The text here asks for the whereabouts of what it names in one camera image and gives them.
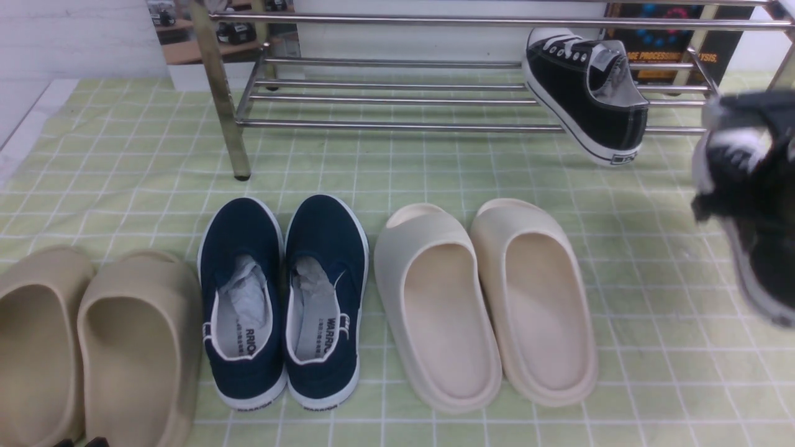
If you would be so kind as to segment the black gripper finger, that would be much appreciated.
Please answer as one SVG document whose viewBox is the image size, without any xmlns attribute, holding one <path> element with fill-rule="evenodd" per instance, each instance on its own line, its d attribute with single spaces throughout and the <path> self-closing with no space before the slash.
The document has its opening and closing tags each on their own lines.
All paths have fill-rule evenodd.
<svg viewBox="0 0 795 447">
<path fill-rule="evenodd" d="M 93 438 L 85 444 L 85 447 L 110 447 L 107 438 Z"/>
</svg>

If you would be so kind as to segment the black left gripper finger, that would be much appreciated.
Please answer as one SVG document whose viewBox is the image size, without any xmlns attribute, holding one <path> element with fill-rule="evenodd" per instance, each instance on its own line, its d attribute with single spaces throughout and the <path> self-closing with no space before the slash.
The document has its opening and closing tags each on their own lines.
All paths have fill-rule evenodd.
<svg viewBox="0 0 795 447">
<path fill-rule="evenodd" d="M 74 442 L 70 438 L 62 439 L 53 445 L 53 447 L 74 447 Z"/>
</svg>

